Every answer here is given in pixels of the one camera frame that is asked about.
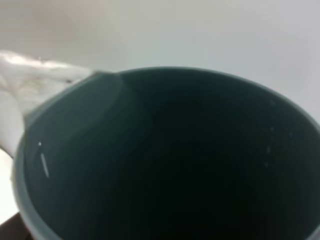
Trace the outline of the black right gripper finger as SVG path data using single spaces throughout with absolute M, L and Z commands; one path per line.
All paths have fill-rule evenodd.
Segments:
M 33 237 L 26 228 L 19 212 L 0 225 L 0 240 L 32 239 Z

